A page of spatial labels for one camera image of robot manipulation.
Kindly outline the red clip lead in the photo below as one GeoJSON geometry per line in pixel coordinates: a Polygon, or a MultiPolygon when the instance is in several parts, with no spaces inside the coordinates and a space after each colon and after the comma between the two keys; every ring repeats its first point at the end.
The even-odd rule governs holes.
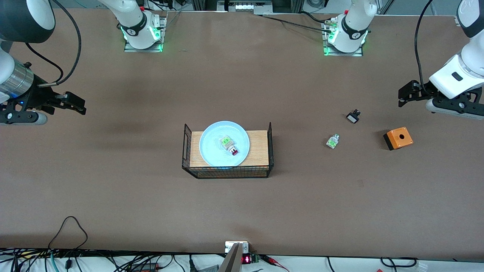
{"type": "Polygon", "coordinates": [[[275,267],[280,267],[282,269],[284,269],[286,272],[290,272],[290,270],[288,270],[286,267],[284,267],[283,265],[281,265],[279,262],[277,262],[275,259],[273,258],[270,258],[268,255],[263,255],[263,254],[259,254],[259,258],[266,262],[267,264],[269,265],[272,265],[272,266],[275,266],[275,267]]]}

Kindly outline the silver mounting bracket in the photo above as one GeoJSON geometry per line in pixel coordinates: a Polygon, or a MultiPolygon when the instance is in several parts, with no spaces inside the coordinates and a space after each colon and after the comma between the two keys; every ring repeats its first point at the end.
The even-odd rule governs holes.
{"type": "Polygon", "coordinates": [[[247,241],[225,241],[225,253],[228,253],[235,243],[240,243],[243,254],[249,253],[249,243],[247,241]]]}

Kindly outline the aluminium frame structure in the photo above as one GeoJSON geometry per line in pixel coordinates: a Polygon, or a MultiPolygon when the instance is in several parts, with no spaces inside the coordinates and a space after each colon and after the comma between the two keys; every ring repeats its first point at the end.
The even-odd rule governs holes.
{"type": "Polygon", "coordinates": [[[195,11],[247,12],[251,14],[299,13],[306,0],[187,0],[195,11]]]}

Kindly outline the red push button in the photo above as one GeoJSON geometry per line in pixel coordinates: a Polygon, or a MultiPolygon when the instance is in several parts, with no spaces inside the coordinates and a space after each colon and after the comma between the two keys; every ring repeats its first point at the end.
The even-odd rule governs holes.
{"type": "Polygon", "coordinates": [[[232,156],[235,156],[238,154],[238,149],[235,146],[235,142],[232,140],[230,136],[223,136],[220,138],[220,143],[223,146],[223,148],[229,152],[232,156]]]}

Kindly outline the black power adapter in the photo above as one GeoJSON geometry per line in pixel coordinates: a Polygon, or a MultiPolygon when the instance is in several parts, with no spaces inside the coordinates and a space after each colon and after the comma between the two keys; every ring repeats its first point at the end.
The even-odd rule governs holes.
{"type": "Polygon", "coordinates": [[[132,264],[127,272],[158,272],[161,267],[156,262],[132,264]]]}

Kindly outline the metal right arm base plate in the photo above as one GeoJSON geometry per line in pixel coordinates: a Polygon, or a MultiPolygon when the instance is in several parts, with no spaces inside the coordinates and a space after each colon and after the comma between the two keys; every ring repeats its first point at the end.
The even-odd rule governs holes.
{"type": "Polygon", "coordinates": [[[126,40],[125,52],[162,52],[166,29],[166,17],[144,13],[134,26],[120,25],[126,40]]]}

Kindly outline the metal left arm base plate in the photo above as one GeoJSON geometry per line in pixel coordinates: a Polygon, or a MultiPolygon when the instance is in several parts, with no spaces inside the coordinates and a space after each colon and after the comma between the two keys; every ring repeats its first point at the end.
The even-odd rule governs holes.
{"type": "Polygon", "coordinates": [[[336,18],[325,20],[321,23],[321,26],[323,29],[322,40],[325,56],[363,56],[363,45],[368,35],[367,30],[347,33],[340,28],[340,21],[336,21],[336,18]]]}

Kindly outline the light blue round plate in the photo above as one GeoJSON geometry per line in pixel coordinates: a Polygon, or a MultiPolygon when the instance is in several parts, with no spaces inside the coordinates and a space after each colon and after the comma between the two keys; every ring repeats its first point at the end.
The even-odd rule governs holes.
{"type": "Polygon", "coordinates": [[[201,157],[211,167],[237,167],[248,157],[249,151],[248,132],[235,122],[215,122],[203,131],[199,140],[201,157]],[[220,138],[226,135],[232,138],[239,151],[235,156],[227,152],[220,143],[220,138]]]}

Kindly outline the orange button box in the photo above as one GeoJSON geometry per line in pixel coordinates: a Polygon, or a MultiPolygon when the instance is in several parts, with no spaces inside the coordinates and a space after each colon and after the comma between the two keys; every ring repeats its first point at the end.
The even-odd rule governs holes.
{"type": "Polygon", "coordinates": [[[383,138],[389,150],[397,150],[414,143],[405,126],[387,131],[387,133],[383,135],[383,138]]]}

